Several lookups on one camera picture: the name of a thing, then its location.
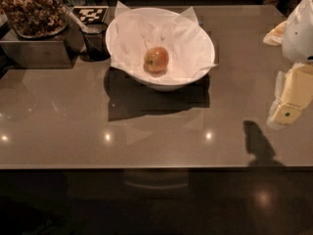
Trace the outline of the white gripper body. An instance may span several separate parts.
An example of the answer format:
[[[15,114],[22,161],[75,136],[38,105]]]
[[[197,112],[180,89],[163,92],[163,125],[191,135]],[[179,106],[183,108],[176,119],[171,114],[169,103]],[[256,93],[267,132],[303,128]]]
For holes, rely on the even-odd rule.
[[[313,63],[313,0],[301,0],[287,18],[282,51],[294,63]]]

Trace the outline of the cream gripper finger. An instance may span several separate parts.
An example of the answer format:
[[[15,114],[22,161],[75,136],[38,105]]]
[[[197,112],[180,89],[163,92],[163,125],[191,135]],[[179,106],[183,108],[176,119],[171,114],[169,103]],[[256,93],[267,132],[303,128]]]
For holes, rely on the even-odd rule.
[[[272,129],[282,129],[293,124],[312,100],[312,65],[294,64],[288,72],[279,71],[267,125]]]
[[[263,42],[265,44],[271,46],[279,46],[282,44],[284,30],[285,30],[285,22],[281,22],[276,25],[273,29],[271,29],[263,38]]]

